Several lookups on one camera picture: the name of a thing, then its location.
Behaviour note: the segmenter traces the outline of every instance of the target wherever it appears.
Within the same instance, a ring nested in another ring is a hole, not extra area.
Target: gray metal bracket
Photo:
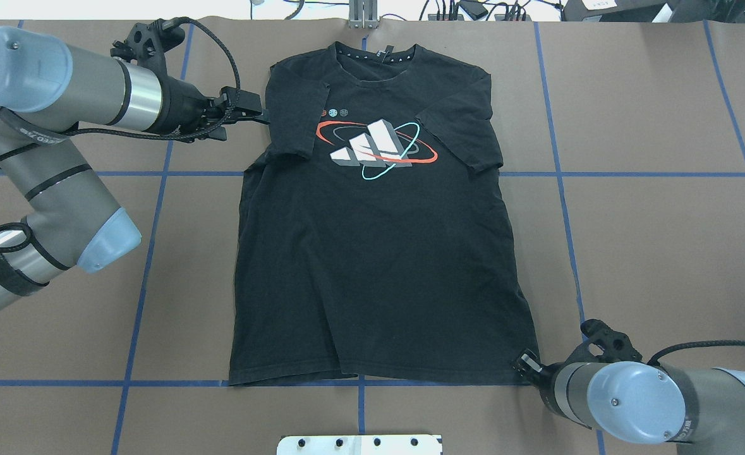
[[[378,28],[378,0],[349,0],[350,28]]]

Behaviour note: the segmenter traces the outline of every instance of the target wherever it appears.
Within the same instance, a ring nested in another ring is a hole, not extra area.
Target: t-shirt sleeve
[[[476,172],[503,165],[502,150],[490,124],[490,86],[490,74],[476,68],[470,83],[416,115],[431,135]]]
[[[328,92],[328,84],[306,80],[283,63],[271,67],[265,88],[271,135],[269,158],[282,154],[311,157],[315,130],[327,103]]]

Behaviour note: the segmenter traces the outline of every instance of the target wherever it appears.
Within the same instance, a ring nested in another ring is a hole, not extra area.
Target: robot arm
[[[164,51],[182,43],[178,26],[185,22],[202,27],[188,18],[137,24],[125,42],[115,43],[117,59],[49,35],[0,28],[0,159],[31,149],[3,159],[0,168],[34,210],[22,220],[24,231],[0,227],[0,309],[74,265],[101,270],[141,241],[71,142],[77,133],[110,130],[77,130],[79,121],[153,134],[117,135],[184,142],[225,140],[223,124],[268,123],[259,95],[240,90],[237,74],[238,87],[224,87],[216,98],[167,75]]]
[[[745,455],[745,372],[655,368],[600,320],[582,330],[589,338],[562,363],[542,365],[529,351],[516,360],[548,409],[627,442],[675,442],[679,455]]]

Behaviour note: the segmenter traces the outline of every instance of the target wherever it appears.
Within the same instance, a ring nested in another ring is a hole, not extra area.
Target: black t-shirt
[[[275,64],[266,104],[271,144],[240,202],[230,384],[520,383],[510,362],[536,336],[490,75],[416,44],[335,43]]]

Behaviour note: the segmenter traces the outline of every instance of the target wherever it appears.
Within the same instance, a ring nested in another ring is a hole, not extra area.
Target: graphic print on shirt
[[[399,131],[407,126],[415,127],[415,135],[409,136]],[[404,123],[393,127],[384,119],[370,124],[357,123],[354,121],[323,121],[317,127],[317,137],[330,145],[337,145],[324,137],[323,130],[330,130],[332,136],[343,142],[349,142],[349,147],[341,147],[330,154],[330,159],[339,166],[361,166],[361,177],[363,179],[377,179],[388,173],[395,167],[411,167],[412,164],[430,164],[437,160],[436,151],[430,145],[418,139],[420,126],[415,122]],[[346,138],[347,133],[343,130],[361,130],[360,135]],[[425,155],[421,152],[430,152],[427,158],[407,158],[407,155]],[[384,169],[374,175],[367,175],[367,167],[383,167]]]

